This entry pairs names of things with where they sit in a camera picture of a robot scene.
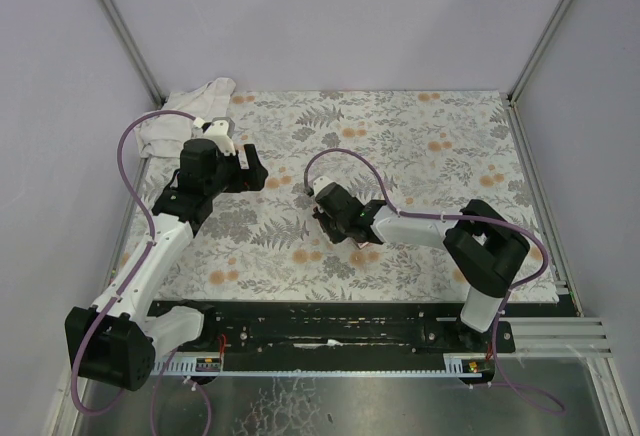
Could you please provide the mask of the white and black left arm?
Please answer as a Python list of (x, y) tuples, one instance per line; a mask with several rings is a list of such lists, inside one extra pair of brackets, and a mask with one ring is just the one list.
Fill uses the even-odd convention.
[(178, 305), (152, 317), (156, 293), (211, 215), (214, 199), (260, 191), (267, 177), (252, 144), (229, 154), (209, 139), (184, 144), (179, 167), (153, 205), (149, 232), (131, 259), (90, 307), (75, 307), (66, 317), (74, 376), (136, 391), (156, 361), (200, 339), (205, 311)]

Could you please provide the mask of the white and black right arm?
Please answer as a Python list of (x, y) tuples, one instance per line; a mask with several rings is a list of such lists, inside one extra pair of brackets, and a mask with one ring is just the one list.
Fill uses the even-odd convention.
[(362, 203), (344, 187), (321, 176), (312, 183), (316, 219), (329, 240), (358, 246), (406, 244), (446, 251), (469, 284), (460, 321), (486, 332), (529, 253), (522, 234), (487, 203), (473, 199), (452, 220), (400, 215), (384, 200)]

